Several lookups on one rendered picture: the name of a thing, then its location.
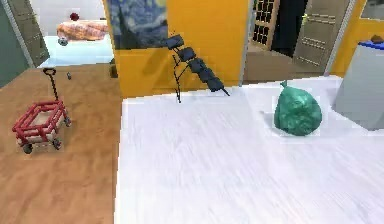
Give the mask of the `grey-brown panelled room door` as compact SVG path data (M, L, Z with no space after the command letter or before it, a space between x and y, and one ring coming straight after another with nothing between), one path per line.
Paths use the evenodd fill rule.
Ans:
M349 0L308 0L293 56L298 73L324 73L348 4Z
M32 62L39 67L50 55L30 0L7 1Z

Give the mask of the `grey bin with blue lid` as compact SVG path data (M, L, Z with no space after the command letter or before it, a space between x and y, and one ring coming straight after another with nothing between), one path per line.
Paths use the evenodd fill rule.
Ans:
M384 129L384 42L359 42L332 109L367 130Z

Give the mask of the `wooden lattice door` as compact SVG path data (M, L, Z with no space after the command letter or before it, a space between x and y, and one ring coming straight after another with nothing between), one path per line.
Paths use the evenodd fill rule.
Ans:
M252 41L260 48L271 49L280 0L254 0Z

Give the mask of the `blue swirly wall painting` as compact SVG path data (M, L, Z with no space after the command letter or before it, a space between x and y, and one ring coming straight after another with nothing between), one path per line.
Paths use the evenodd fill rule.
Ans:
M116 50L165 46L167 0L106 0L106 3Z

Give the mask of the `green rubbish bag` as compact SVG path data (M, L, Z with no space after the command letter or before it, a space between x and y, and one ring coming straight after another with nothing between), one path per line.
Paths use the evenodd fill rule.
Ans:
M317 100L306 90L291 87L288 81L283 87L274 112L274 125L277 129L294 136L307 136L322 122L322 110Z

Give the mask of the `red toy wagon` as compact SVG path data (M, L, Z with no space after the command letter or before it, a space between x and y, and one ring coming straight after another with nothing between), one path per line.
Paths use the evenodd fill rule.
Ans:
M44 68L42 72L50 78L55 99L33 103L12 127L17 144L25 154L31 154L36 143L50 143L56 150L61 148L57 135L60 126L70 127L72 122L65 104L59 99L54 76L55 68Z

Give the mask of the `black padded folding bench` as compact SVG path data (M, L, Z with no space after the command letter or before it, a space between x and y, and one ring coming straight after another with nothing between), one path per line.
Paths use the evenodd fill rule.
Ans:
M180 34L165 40L165 45L174 52L173 76L176 82L176 97L181 102L180 78L187 69L198 75L199 80L205 83L211 92L223 91L229 96L223 82L214 74L202 58L199 58L192 47L185 47L184 39Z

